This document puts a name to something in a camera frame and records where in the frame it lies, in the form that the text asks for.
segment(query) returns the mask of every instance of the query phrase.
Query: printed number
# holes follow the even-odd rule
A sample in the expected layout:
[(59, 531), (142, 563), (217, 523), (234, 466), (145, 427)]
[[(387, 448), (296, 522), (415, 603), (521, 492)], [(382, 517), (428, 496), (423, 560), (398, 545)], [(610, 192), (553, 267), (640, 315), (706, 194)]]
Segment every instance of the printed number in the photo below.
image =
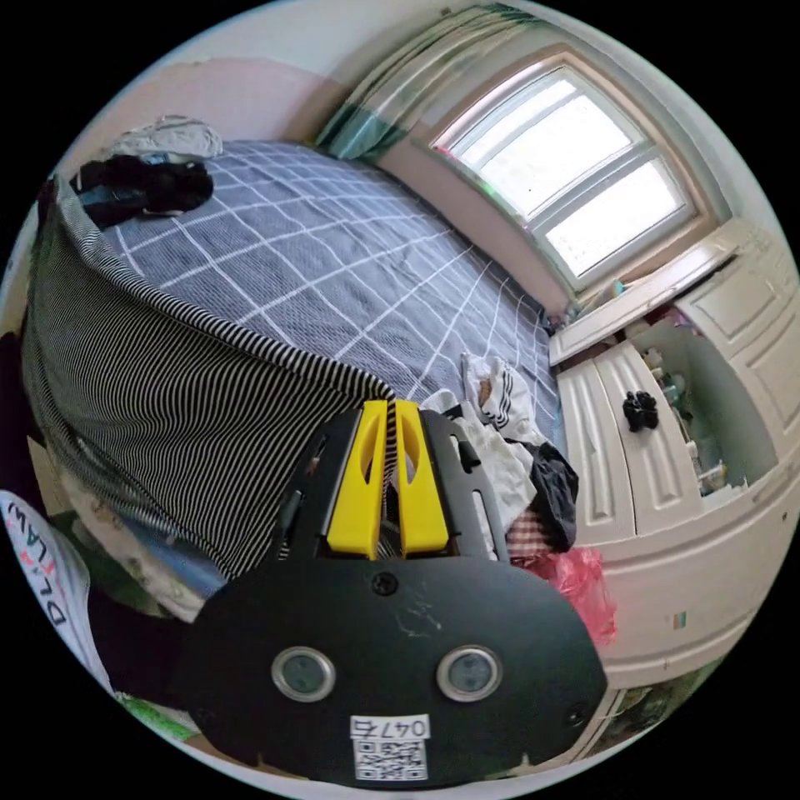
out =
[(412, 717), (350, 717), (350, 738), (384, 741), (420, 740), (430, 737), (427, 714)]

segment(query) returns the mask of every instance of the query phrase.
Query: curtain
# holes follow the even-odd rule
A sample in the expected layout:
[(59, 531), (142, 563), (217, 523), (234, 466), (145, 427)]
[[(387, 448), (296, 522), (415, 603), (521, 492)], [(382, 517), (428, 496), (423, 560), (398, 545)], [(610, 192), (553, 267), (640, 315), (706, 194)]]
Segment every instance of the curtain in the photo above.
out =
[(343, 160), (377, 160), (406, 136), (444, 86), (538, 23), (501, 3), (472, 6), (444, 18), (375, 67), (315, 146)]

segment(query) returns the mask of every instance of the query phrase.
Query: pink wall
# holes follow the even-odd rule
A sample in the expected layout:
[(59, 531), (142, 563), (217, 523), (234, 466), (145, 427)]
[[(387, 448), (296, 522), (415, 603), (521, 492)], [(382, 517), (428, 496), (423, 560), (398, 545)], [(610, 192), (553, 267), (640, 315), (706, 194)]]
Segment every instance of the pink wall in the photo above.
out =
[[(59, 171), (72, 176), (120, 133), (164, 114), (202, 119), (223, 139), (305, 141), (318, 133), (350, 87), (266, 58), (175, 63), (129, 88), (72, 145)], [(423, 136), (424, 126), (414, 136)], [(407, 138), (381, 166), (428, 200), (464, 236), (502, 264), (550, 313), (568, 295), (519, 229), (480, 192)]]
[(266, 58), (214, 58), (161, 67), (106, 108), (72, 145), (59, 170), (71, 175), (120, 133), (164, 114), (202, 119), (223, 139), (314, 136), (349, 94), (329, 78)]
[(569, 302), (568, 293), (519, 227), (438, 158), (414, 144), (412, 136), (424, 141), (420, 125), (381, 159), (380, 166), (425, 198), (454, 228), (502, 264), (549, 313), (561, 312)]

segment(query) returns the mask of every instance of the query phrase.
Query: red plastic bag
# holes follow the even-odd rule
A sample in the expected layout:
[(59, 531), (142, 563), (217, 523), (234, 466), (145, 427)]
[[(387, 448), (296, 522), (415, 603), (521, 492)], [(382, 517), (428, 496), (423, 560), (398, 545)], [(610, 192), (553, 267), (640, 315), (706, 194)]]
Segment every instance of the red plastic bag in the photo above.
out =
[(617, 604), (608, 594), (603, 557), (597, 550), (574, 547), (567, 552), (547, 552), (520, 566), (544, 578), (569, 600), (595, 647), (605, 647), (614, 641)]

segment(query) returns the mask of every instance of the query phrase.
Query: plaid fabric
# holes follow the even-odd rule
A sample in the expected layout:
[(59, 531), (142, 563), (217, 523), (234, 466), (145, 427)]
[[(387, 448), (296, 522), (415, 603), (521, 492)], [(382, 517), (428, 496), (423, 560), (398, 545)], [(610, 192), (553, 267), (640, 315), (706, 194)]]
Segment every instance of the plaid fabric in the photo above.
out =
[(503, 268), (375, 167), (292, 142), (226, 142), (214, 195), (105, 232), (133, 273), (216, 317), (365, 370), (415, 403), (499, 356), (564, 449), (547, 320)]
[(531, 561), (550, 553), (545, 522), (535, 511), (523, 511), (508, 530), (506, 546), (511, 563), (528, 568)]

